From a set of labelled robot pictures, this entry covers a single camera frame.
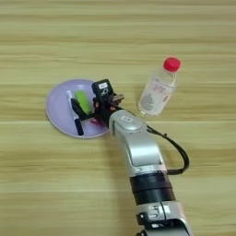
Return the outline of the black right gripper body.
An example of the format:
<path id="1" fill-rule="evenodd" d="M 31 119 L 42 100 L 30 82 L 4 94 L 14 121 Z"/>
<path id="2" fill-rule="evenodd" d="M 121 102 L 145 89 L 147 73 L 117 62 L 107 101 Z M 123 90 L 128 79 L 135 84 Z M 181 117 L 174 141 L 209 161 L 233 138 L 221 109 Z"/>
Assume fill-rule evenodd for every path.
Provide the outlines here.
<path id="1" fill-rule="evenodd" d="M 94 102 L 94 117 L 100 123 L 105 126 L 109 125 L 109 120 L 114 112 L 121 110 L 118 102 L 113 102 L 112 97 L 116 93 L 105 95 L 105 96 L 96 96 L 93 99 Z"/>

